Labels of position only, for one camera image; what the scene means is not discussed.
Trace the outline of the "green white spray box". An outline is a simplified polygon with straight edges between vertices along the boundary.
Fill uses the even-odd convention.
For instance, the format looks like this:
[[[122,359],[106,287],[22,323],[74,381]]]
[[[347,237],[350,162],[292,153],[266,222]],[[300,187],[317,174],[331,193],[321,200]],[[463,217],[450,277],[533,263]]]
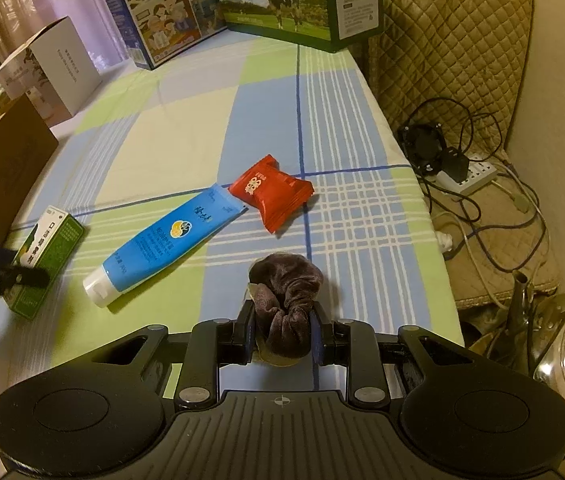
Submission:
[[[6,292],[6,304],[12,312],[27,320],[36,317],[84,234],[84,226],[72,214],[55,206],[45,209],[13,261],[32,273],[23,274],[22,280]]]

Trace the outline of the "dark velvet scrunchie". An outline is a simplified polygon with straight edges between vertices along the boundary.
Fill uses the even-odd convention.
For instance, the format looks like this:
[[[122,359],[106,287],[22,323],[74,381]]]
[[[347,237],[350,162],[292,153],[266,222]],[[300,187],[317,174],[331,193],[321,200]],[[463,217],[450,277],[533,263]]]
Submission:
[[[252,264],[248,293],[261,360],[290,367],[311,351],[311,311],[322,283],[314,263],[290,252],[275,252]]]

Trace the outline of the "blue hand cream tube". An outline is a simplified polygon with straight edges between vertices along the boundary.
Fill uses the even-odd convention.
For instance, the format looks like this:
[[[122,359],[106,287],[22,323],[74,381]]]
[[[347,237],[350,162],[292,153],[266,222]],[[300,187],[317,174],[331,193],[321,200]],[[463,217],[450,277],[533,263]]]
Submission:
[[[88,298],[104,308],[199,246],[247,210],[214,184],[154,221],[112,252],[83,280]]]

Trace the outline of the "red snack packet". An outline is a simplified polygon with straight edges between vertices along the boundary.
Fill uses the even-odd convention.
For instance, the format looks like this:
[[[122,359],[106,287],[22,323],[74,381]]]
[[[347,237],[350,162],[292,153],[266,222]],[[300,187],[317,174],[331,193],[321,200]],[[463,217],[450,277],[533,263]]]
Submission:
[[[265,229],[274,234],[311,198],[314,186],[281,171],[278,160],[268,154],[235,180],[229,192],[258,208]]]

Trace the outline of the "checkered tablecloth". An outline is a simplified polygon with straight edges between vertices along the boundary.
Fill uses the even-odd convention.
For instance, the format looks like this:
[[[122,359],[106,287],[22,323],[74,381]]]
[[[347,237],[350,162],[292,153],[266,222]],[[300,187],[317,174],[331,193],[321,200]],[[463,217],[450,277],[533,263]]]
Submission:
[[[115,68],[95,102],[56,133],[60,152],[21,208],[24,240],[44,208],[86,229],[33,321],[0,300],[0,392],[160,323],[186,332],[235,315],[249,266],[273,252],[311,259],[320,301],[380,332],[417,324],[461,341],[449,279],[419,184],[347,52],[222,32],[147,72]],[[184,260],[101,309],[82,281],[116,248],[266,155],[314,195],[277,234],[249,209]]]

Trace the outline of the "steel kettle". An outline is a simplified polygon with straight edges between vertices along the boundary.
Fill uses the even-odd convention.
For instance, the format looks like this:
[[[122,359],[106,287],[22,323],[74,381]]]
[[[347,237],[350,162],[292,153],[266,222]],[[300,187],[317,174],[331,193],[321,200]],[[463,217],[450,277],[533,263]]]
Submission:
[[[537,301],[525,274],[514,272],[513,280],[503,324],[471,350],[542,382],[565,400],[565,293]]]

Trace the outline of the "white humidifier box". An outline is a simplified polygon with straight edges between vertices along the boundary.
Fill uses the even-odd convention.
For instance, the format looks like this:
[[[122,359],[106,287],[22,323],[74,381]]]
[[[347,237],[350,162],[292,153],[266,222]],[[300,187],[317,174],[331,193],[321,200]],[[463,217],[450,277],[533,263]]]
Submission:
[[[27,96],[49,127],[75,116],[101,84],[101,76],[70,18],[28,38],[0,66],[10,99]]]

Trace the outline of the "white power strip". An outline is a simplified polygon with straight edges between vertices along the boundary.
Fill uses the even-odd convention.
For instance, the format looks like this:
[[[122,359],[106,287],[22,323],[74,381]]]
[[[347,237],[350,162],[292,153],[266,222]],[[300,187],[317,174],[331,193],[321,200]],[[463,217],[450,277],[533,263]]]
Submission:
[[[435,179],[443,190],[469,196],[488,185],[497,177],[497,169],[490,162],[469,162],[467,177],[456,181],[445,171],[441,171]]]

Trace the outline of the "quilted beige chair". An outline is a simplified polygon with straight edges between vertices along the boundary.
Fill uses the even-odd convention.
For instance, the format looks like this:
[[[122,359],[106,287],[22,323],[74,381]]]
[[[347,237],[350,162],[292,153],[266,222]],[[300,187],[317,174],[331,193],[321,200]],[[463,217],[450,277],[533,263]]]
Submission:
[[[368,81],[392,130],[438,122],[447,140],[502,151],[521,89],[534,0],[382,0]]]

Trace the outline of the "blue milk carton box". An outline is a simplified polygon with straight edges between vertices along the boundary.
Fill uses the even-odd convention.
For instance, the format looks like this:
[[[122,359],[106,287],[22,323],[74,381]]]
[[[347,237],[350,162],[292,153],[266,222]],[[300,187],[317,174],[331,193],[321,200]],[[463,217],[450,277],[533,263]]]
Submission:
[[[226,28],[220,0],[104,0],[136,66],[154,70]]]

